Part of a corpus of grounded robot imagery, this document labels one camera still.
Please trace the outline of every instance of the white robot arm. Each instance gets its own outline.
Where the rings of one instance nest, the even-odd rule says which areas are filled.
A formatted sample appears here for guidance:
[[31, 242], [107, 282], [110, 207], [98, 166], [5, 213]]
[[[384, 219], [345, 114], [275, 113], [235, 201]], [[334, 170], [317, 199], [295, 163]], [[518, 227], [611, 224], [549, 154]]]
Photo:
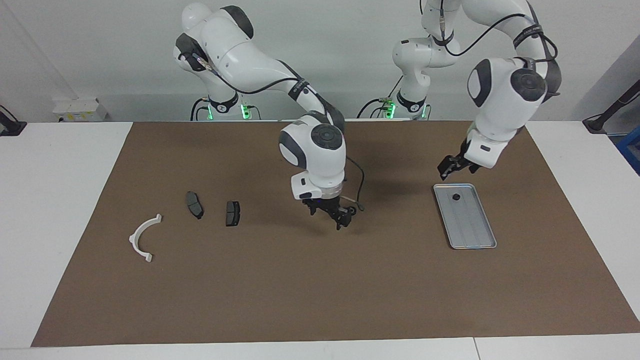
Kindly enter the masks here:
[[430, 83], [425, 70], [454, 65], [466, 52], [459, 53], [452, 26], [461, 7], [471, 20], [511, 37], [518, 56], [484, 59], [472, 71], [467, 90], [479, 113], [460, 153], [438, 166], [442, 179], [465, 167], [471, 172], [492, 168], [540, 104], [558, 95], [561, 82], [557, 49], [551, 56], [547, 43], [552, 42], [526, 0], [429, 0], [422, 16], [429, 37], [403, 40], [394, 48], [394, 63], [403, 71], [396, 93], [401, 111], [410, 117], [419, 114]]
[[190, 4], [182, 13], [182, 27], [185, 33], [176, 41], [174, 58], [180, 67], [205, 82], [217, 111], [233, 106], [238, 93], [263, 90], [285, 92], [307, 110], [280, 132], [282, 156], [304, 170], [291, 178], [294, 198], [302, 200], [311, 215], [316, 209], [327, 212], [338, 230], [348, 226], [355, 208], [339, 204], [346, 159], [340, 111], [290, 66], [253, 44], [253, 26], [237, 6], [212, 12], [204, 4]]

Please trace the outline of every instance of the blue bin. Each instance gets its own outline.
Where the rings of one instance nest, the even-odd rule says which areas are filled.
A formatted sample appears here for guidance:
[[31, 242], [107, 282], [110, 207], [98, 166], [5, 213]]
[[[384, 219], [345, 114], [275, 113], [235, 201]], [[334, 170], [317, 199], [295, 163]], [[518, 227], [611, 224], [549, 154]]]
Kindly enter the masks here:
[[640, 126], [620, 140], [616, 147], [640, 175]]

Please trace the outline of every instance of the metal tray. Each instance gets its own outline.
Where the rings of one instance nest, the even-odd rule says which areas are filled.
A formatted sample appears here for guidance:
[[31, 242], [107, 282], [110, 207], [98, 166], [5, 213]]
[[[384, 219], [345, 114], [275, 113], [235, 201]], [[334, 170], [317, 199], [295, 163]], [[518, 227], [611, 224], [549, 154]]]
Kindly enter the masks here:
[[452, 248], [492, 249], [497, 246], [475, 186], [436, 184], [433, 191]]

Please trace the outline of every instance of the wire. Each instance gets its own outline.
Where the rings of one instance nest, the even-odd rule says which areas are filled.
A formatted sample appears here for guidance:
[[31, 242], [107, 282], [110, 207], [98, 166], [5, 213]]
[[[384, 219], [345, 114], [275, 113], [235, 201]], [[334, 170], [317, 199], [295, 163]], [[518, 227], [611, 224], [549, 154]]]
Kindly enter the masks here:
[[247, 109], [256, 109], [256, 110], [258, 111], [258, 119], [259, 119], [259, 120], [262, 120], [262, 115], [260, 115], [260, 109], [258, 109], [258, 107], [257, 107], [257, 106], [255, 106], [255, 105], [248, 105], [246, 108], [247, 108]]
[[356, 201], [354, 202], [358, 206], [358, 209], [360, 211], [364, 211], [364, 205], [360, 203], [360, 192], [362, 192], [362, 186], [364, 185], [364, 170], [362, 169], [362, 167], [360, 167], [360, 165], [358, 165], [357, 162], [353, 161], [353, 159], [351, 159], [349, 156], [347, 156], [347, 160], [352, 162], [358, 169], [360, 169], [360, 173], [362, 173], [362, 179], [360, 180], [360, 186], [358, 187], [358, 194], [356, 195]]
[[198, 106], [198, 104], [200, 104], [202, 101], [206, 101], [207, 99], [205, 97], [201, 97], [199, 98], [196, 102], [193, 103], [193, 107], [191, 108], [191, 117], [189, 118], [189, 121], [193, 121], [193, 116], [196, 115], [196, 107]]
[[358, 204], [358, 202], [356, 200], [354, 200], [354, 199], [352, 199], [350, 197], [346, 197], [344, 195], [340, 195], [340, 199], [344, 199], [344, 200], [350, 201], [350, 202], [352, 202], [352, 203], [354, 203], [356, 205]]
[[4, 106], [2, 106], [2, 105], [0, 105], [0, 108], [2, 108], [4, 111], [6, 111], [6, 113], [7, 113], [7, 114], [11, 115], [11, 117], [12, 117], [15, 121], [18, 121], [18, 118], [17, 118], [17, 117], [15, 117], [15, 115], [14, 115], [14, 114], [12, 114], [12, 113], [9, 111], [9, 109], [5, 108], [5, 107], [4, 107]]
[[442, 34], [442, 41], [444, 41], [444, 33], [446, 31], [445, 19], [444, 19], [444, 0], [440, 0], [440, 34]]
[[396, 90], [396, 88], [398, 88], [398, 85], [400, 85], [400, 81], [402, 81], [402, 78], [404, 77], [404, 75], [400, 75], [400, 78], [398, 79], [398, 81], [396, 81], [396, 85], [394, 86], [393, 89], [391, 89], [391, 91], [389, 92], [389, 94], [387, 95], [387, 97], [391, 97], [391, 95], [393, 95], [394, 91]]
[[471, 50], [471, 48], [473, 48], [474, 46], [476, 46], [476, 44], [482, 40], [482, 38], [487, 35], [489, 33], [489, 31], [491, 31], [493, 28], [495, 28], [496, 26], [498, 26], [501, 22], [511, 19], [512, 17], [526, 17], [526, 15], [524, 15], [523, 13], [512, 13], [511, 15], [507, 15], [505, 17], [503, 17], [502, 19], [498, 20], [497, 22], [495, 22], [493, 25], [491, 25], [487, 30], [484, 31], [484, 33], [482, 35], [480, 35], [479, 38], [476, 39], [476, 41], [472, 42], [471, 45], [469, 45], [468, 48], [466, 48], [462, 53], [460, 54], [454, 54], [452, 53], [449, 48], [444, 45], [445, 50], [451, 55], [451, 56], [463, 56], [464, 54], [467, 53], [467, 51]]
[[379, 108], [373, 109], [373, 111], [371, 112], [371, 115], [369, 115], [369, 118], [370, 118], [370, 119], [373, 119], [373, 113], [374, 113], [374, 112], [376, 112], [376, 110], [379, 110], [379, 112], [378, 112], [378, 116], [377, 116], [376, 118], [380, 117], [380, 113], [381, 113], [381, 112], [382, 112], [382, 110], [384, 110], [384, 109], [385, 109], [385, 107], [384, 107], [384, 106], [380, 106]]
[[539, 60], [534, 60], [534, 62], [536, 62], [536, 63], [545, 63], [545, 62], [549, 62], [549, 61], [554, 61], [554, 60], [558, 57], [558, 46], [556, 46], [556, 45], [554, 44], [554, 42], [553, 42], [553, 41], [551, 41], [551, 39], [549, 39], [549, 38], [548, 38], [546, 35], [544, 35], [544, 34], [540, 35], [540, 38], [541, 38], [543, 41], [546, 41], [549, 45], [551, 45], [551, 47], [553, 47], [553, 48], [554, 48], [554, 55], [553, 55], [553, 56], [551, 56], [551, 58], [548, 58], [548, 59], [539, 59]]
[[207, 110], [209, 111], [209, 108], [206, 106], [202, 106], [200, 108], [198, 108], [198, 111], [196, 111], [196, 121], [198, 121], [198, 114], [200, 113], [200, 110]]
[[276, 80], [276, 81], [274, 81], [274, 82], [272, 82], [272, 83], [270, 83], [268, 85], [265, 85], [265, 86], [259, 88], [258, 90], [255, 90], [255, 91], [242, 91], [242, 90], [234, 87], [233, 85], [231, 85], [227, 80], [225, 80], [217, 72], [213, 72], [213, 74], [215, 76], [217, 76], [218, 79], [222, 80], [223, 83], [227, 84], [227, 86], [229, 86], [230, 88], [234, 89], [235, 91], [239, 92], [240, 94], [245, 94], [245, 95], [253, 95], [253, 94], [257, 94], [259, 92], [263, 92], [263, 91], [267, 90], [268, 88], [271, 88], [272, 86], [275, 86], [275, 85], [277, 85], [279, 83], [283, 83], [285, 81], [299, 81], [300, 80], [300, 79], [297, 79], [297, 78], [283, 78], [283, 79], [280, 79], [280, 80]]
[[380, 99], [373, 99], [373, 100], [369, 100], [369, 102], [367, 102], [366, 104], [364, 104], [364, 106], [362, 106], [362, 109], [360, 109], [360, 111], [358, 112], [358, 116], [356, 116], [356, 119], [359, 119], [360, 116], [362, 115], [362, 113], [364, 112], [364, 110], [369, 107], [369, 105], [373, 104], [374, 102], [380, 102]]
[[393, 89], [391, 89], [391, 91], [389, 92], [389, 94], [387, 95], [387, 97], [391, 97], [391, 95], [394, 93], [394, 91], [396, 90], [396, 88], [398, 88], [398, 85], [400, 85], [400, 81], [402, 80], [402, 78], [404, 77], [404, 75], [400, 75], [400, 78], [398, 79], [396, 85], [394, 86]]
[[260, 109], [258, 109], [257, 106], [254, 106], [254, 108], [258, 111], [258, 120], [262, 120], [262, 115], [260, 115]]

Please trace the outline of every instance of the black brake pad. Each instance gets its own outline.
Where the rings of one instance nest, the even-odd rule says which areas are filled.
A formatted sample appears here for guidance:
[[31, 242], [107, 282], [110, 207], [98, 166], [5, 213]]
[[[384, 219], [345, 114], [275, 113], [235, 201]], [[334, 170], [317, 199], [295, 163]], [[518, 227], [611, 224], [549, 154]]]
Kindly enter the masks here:
[[198, 220], [200, 220], [202, 215], [204, 215], [204, 209], [202, 209], [202, 205], [200, 205], [200, 201], [198, 200], [198, 195], [195, 192], [187, 193], [187, 207], [193, 216], [198, 218]]
[[227, 202], [227, 226], [238, 226], [240, 222], [240, 203], [238, 201]]

